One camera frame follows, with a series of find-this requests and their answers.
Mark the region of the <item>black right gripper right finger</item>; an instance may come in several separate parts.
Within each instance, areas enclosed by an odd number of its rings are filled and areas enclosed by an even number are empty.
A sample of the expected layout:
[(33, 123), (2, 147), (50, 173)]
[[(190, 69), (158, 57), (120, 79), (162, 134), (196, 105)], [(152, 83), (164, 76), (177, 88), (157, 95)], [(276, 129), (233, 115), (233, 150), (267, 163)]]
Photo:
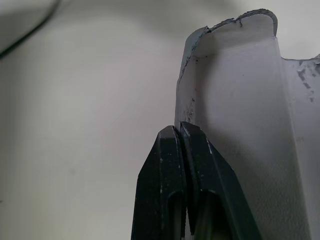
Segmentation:
[(179, 136), (187, 181), (193, 240), (260, 240), (262, 236), (238, 178), (206, 134), (181, 122)]

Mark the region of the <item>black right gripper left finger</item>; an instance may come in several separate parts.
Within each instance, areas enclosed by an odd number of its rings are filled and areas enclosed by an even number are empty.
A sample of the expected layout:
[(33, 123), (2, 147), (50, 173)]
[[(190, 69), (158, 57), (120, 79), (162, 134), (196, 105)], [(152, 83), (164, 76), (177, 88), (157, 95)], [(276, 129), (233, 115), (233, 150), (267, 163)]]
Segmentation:
[(162, 129), (138, 174), (131, 230), (133, 240), (185, 237), (187, 184), (179, 136)]

